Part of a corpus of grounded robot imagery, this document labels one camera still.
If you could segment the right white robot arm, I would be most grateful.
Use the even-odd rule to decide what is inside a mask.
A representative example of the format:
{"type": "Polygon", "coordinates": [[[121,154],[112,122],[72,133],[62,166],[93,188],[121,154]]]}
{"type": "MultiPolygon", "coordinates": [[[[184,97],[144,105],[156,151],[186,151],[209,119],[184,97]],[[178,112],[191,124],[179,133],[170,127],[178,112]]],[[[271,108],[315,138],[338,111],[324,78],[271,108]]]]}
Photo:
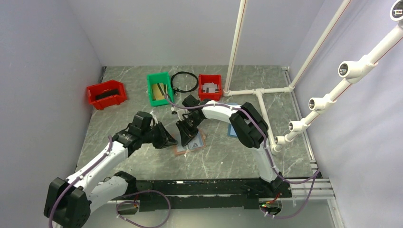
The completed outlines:
{"type": "Polygon", "coordinates": [[[176,126],[183,146],[195,138],[199,132],[198,126],[203,120],[213,119],[229,123],[235,130],[240,143],[253,149],[259,176],[263,181],[264,195],[274,197],[279,193],[285,179],[270,155],[271,151],[267,142],[269,127],[251,103],[230,105],[211,99],[200,101],[189,95],[183,100],[182,105],[187,112],[182,115],[181,120],[176,122],[176,126]]]}

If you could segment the brown card holder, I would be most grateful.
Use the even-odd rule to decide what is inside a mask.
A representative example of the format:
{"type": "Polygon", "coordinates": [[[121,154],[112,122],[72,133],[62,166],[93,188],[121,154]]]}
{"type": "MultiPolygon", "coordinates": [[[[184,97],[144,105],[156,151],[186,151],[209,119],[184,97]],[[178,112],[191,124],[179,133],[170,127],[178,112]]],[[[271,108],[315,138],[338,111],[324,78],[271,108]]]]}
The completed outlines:
{"type": "Polygon", "coordinates": [[[202,130],[199,130],[198,134],[185,146],[182,146],[181,138],[178,137],[178,144],[173,147],[173,153],[175,156],[187,154],[192,151],[203,149],[206,147],[206,135],[202,130]]]}

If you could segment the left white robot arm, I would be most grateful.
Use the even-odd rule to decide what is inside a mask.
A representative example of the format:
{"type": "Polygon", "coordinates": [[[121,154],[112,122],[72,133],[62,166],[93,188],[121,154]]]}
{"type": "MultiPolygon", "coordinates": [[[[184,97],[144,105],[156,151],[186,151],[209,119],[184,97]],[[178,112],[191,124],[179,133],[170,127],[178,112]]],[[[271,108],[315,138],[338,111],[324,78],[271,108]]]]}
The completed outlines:
{"type": "Polygon", "coordinates": [[[137,191],[146,192],[137,186],[136,177],[125,171],[115,173],[107,181],[103,178],[143,144],[163,149],[177,143],[152,114],[137,112],[126,128],[108,137],[107,146],[87,165],[65,179],[55,178],[50,183],[44,207],[48,226],[81,228],[91,213],[109,200],[121,196],[129,200],[137,191]]]}

